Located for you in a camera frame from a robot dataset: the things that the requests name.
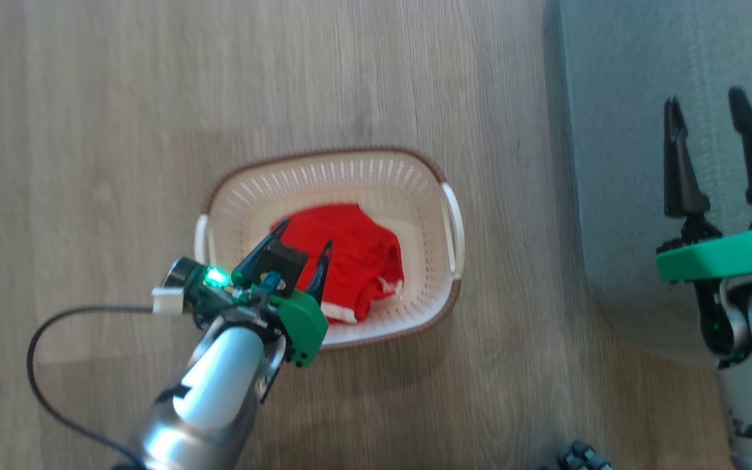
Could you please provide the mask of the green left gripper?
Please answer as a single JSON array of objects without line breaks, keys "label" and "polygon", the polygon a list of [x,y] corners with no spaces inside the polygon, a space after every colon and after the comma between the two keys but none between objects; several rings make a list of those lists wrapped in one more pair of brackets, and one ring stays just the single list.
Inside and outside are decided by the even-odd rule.
[{"label": "green left gripper", "polygon": [[280,241],[290,219],[277,222],[267,235],[227,273],[217,266],[179,258],[152,290],[156,315],[188,315],[199,330],[218,336],[230,326],[257,333],[263,345],[285,342],[283,359],[298,368],[311,365],[328,332],[321,310],[334,241],[328,239],[317,258],[315,273],[305,292],[289,296],[259,281],[260,258]]}]

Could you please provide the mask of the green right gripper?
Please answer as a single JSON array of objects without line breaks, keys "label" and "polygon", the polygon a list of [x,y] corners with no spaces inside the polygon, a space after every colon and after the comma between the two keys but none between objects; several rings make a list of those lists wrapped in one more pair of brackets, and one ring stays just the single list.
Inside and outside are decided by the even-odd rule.
[{"label": "green right gripper", "polygon": [[[748,178],[745,198],[752,204],[752,105],[740,87],[728,90],[729,111],[739,134]],[[752,229],[725,237],[705,217],[710,199],[699,188],[687,149],[687,125],[677,97],[663,108],[663,202],[665,216],[683,218],[678,238],[657,249],[661,280],[691,283],[704,342],[719,359],[744,359],[752,348],[745,313],[727,307],[725,281],[752,275]]]}]

